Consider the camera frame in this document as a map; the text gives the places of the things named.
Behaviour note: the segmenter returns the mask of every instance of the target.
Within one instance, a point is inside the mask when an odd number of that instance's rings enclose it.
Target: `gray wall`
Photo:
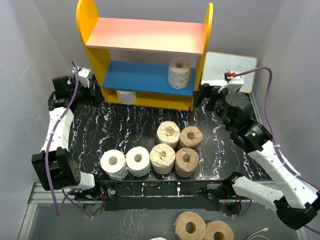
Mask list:
[[[294,167],[320,185],[320,2],[286,1],[258,54],[271,67],[270,118],[281,150]],[[256,75],[253,92],[263,114],[268,72]],[[310,226],[319,230],[318,216]]]
[[[31,164],[47,134],[52,77],[68,73],[32,0],[0,7],[0,239],[17,239],[34,181]]]
[[[69,63],[89,66],[76,28],[78,0],[33,0]],[[214,3],[209,51],[255,56],[285,0],[95,0],[101,17],[203,23]],[[171,54],[110,51],[118,61],[168,64]],[[188,58],[193,62],[195,57]]]

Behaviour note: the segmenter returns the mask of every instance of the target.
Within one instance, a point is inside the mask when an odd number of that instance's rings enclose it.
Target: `pink shelf board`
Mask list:
[[[86,46],[202,55],[204,24],[100,17]]]

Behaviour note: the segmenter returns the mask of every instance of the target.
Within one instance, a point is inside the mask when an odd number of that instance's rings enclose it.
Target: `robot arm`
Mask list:
[[[206,110],[214,111],[222,119],[230,138],[251,158],[257,161],[274,180],[280,190],[257,184],[234,172],[222,183],[228,196],[250,198],[272,211],[290,228],[299,229],[309,223],[320,209],[320,192],[297,176],[300,174],[285,159],[282,163],[275,151],[272,136],[259,122],[252,119],[253,106],[246,95],[237,92],[243,85],[243,76],[236,72],[225,74],[226,84],[210,86],[205,83],[193,92],[194,107],[203,98],[209,98]],[[296,174],[287,170],[289,165]]]
[[[55,190],[77,187],[82,191],[95,187],[93,174],[79,170],[77,162],[69,153],[69,133],[74,120],[73,111],[77,104],[93,105],[98,107],[103,101],[100,88],[90,80],[92,72],[90,69],[82,68],[78,72],[79,86],[75,89],[75,76],[61,76],[52,80],[54,92],[48,100],[50,122],[44,145],[38,154],[32,156],[32,165],[35,172],[46,191],[50,190],[45,167],[45,150],[47,149],[50,135],[54,125],[60,120],[61,115],[66,110],[71,97],[76,91],[76,97],[68,109],[66,115],[61,119],[54,131],[48,152],[49,171],[53,188]]]

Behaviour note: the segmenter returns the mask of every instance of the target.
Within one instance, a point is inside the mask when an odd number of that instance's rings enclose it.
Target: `brown paper roll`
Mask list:
[[[180,133],[178,148],[190,148],[198,150],[204,136],[196,126],[188,126]]]
[[[186,230],[189,223],[192,226],[192,232]],[[176,219],[174,232],[180,240],[203,240],[206,234],[206,223],[195,212],[185,211]]]
[[[191,148],[181,148],[175,154],[175,172],[183,178],[190,177],[199,164],[198,153]]]
[[[224,221],[212,221],[206,224],[204,240],[214,239],[215,234],[218,240],[235,240],[234,232]]]

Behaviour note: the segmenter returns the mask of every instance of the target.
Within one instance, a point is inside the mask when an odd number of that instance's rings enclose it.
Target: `toilet paper roll on shelf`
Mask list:
[[[121,180],[128,174],[125,155],[118,150],[106,151],[101,159],[100,165],[111,179]]]
[[[200,157],[198,153],[187,147],[181,148],[175,154],[175,172],[183,178],[190,177],[197,169]]]
[[[186,230],[187,224],[190,224],[192,231]],[[206,234],[206,223],[195,212],[185,211],[181,213],[174,223],[174,232],[180,240],[203,240]]]
[[[128,151],[125,161],[129,172],[136,177],[147,175],[151,169],[149,152],[142,146],[137,146]]]
[[[156,143],[167,144],[175,148],[179,141],[180,129],[173,121],[164,121],[156,131]]]
[[[197,151],[203,139],[204,135],[196,126],[187,126],[181,131],[177,146],[178,149],[190,148]]]
[[[125,105],[132,105],[137,98],[137,94],[135,91],[116,90],[116,95],[118,96],[119,101]]]
[[[189,83],[190,72],[190,61],[183,57],[175,57],[169,64],[168,83],[175,89],[183,89]]]
[[[161,143],[152,148],[150,160],[157,174],[165,175],[171,172],[175,165],[175,151],[167,144]]]
[[[235,240],[234,232],[224,221],[212,221],[206,224],[204,240],[212,240],[214,235],[217,235],[219,240]]]

